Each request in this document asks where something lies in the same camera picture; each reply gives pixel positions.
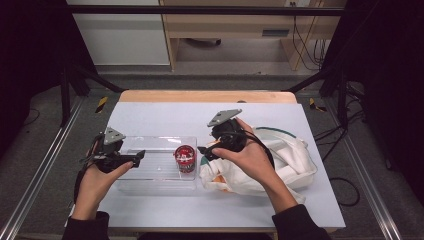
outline clear plastic container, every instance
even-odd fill
[[[175,160],[175,150],[183,145],[194,149],[194,169],[180,171]],[[121,176],[116,185],[120,191],[131,195],[180,195],[196,189],[198,153],[196,137],[133,137],[127,136],[121,154],[135,155],[145,150],[138,168]]]

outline wall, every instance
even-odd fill
[[[159,5],[157,0],[67,0],[68,4]],[[160,15],[74,14],[95,65],[169,65]]]

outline human hand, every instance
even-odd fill
[[[132,168],[133,162],[127,162],[110,173],[100,171],[96,164],[87,168],[81,180],[78,198],[72,218],[76,220],[92,220],[96,218],[100,202],[106,196],[112,184]]]
[[[237,122],[247,131],[246,134],[253,133],[252,128],[241,119],[237,118]],[[268,194],[276,213],[297,205],[287,186],[269,162],[265,149],[255,141],[247,139],[245,147],[240,152],[214,148],[212,153],[220,158],[232,161],[249,177],[258,181]]]
[[[239,118],[236,118],[236,120],[246,131],[246,134],[252,135],[253,129],[247,123]],[[214,148],[212,153],[220,158],[232,161],[249,177],[261,184],[263,184],[264,180],[269,178],[269,176],[276,175],[265,153],[265,149],[251,139],[247,139],[245,147],[240,152],[233,152],[224,148]]]

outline small red container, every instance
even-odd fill
[[[174,152],[175,161],[182,173],[190,173],[196,167],[196,151],[189,145],[182,145]]]

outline sleeve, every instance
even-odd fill
[[[278,237],[282,240],[331,240],[309,216],[306,207],[299,204],[272,216]]]
[[[87,221],[69,217],[62,240],[109,240],[108,225],[109,214],[105,212],[97,212],[96,219]]]

